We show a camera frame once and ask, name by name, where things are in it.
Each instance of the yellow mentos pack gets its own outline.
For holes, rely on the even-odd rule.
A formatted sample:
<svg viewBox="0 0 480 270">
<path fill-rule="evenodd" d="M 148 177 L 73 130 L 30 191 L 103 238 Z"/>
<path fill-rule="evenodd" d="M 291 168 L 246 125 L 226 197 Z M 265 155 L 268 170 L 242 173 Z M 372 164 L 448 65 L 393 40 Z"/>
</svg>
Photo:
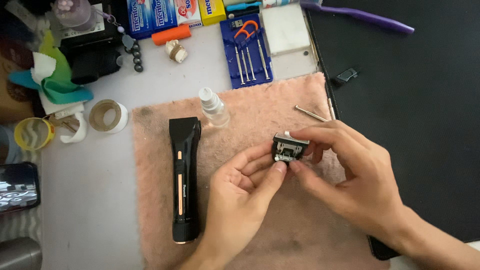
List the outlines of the yellow mentos pack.
<svg viewBox="0 0 480 270">
<path fill-rule="evenodd" d="M 227 18 L 222 0 L 198 0 L 204 25 L 213 25 Z"/>
</svg>

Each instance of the blue mentos pack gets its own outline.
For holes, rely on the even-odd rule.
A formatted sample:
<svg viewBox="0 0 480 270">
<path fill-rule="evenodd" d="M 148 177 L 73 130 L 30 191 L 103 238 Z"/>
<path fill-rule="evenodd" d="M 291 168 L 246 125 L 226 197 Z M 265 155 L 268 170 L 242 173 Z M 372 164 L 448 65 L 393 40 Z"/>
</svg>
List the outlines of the blue mentos pack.
<svg viewBox="0 0 480 270">
<path fill-rule="evenodd" d="M 142 39 L 153 34 L 152 11 L 150 0 L 127 0 L 130 16 L 130 34 Z"/>
<path fill-rule="evenodd" d="M 151 0 L 154 32 L 177 27 L 177 14 L 173 0 Z"/>
</svg>

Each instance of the black hair trimmer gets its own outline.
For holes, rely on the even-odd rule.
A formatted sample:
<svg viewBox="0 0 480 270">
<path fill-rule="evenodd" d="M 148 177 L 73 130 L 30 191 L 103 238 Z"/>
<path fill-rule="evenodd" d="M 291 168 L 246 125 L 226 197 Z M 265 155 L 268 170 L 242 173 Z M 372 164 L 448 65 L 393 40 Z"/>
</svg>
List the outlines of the black hair trimmer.
<svg viewBox="0 0 480 270">
<path fill-rule="evenodd" d="M 200 233 L 197 208 L 197 146 L 202 128 L 196 117 L 170 119 L 173 154 L 173 241 L 185 244 Z"/>
</svg>

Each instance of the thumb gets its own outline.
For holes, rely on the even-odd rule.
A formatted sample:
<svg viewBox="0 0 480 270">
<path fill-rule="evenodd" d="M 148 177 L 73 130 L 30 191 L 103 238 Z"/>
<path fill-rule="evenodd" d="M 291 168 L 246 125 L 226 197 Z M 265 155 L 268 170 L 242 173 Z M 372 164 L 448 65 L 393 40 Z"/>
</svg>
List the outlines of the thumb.
<svg viewBox="0 0 480 270">
<path fill-rule="evenodd" d="M 285 162 L 275 162 L 268 170 L 265 179 L 252 193 L 253 198 L 261 204 L 268 205 L 272 200 L 273 195 L 275 195 L 282 185 L 286 173 L 287 165 Z"/>
<path fill-rule="evenodd" d="M 330 204 L 338 197 L 338 192 L 317 173 L 300 161 L 290 162 L 290 168 L 296 174 L 300 184 L 317 198 Z"/>
</svg>

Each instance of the spray bottle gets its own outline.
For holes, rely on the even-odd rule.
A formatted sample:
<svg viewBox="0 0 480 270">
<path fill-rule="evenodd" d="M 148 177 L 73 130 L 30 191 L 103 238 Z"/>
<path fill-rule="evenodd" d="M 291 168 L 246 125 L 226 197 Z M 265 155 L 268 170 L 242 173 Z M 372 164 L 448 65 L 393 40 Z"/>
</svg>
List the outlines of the spray bottle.
<svg viewBox="0 0 480 270">
<path fill-rule="evenodd" d="M 216 127 L 225 127 L 230 121 L 230 114 L 223 100 L 208 87 L 198 92 L 202 104 L 202 113 Z"/>
</svg>

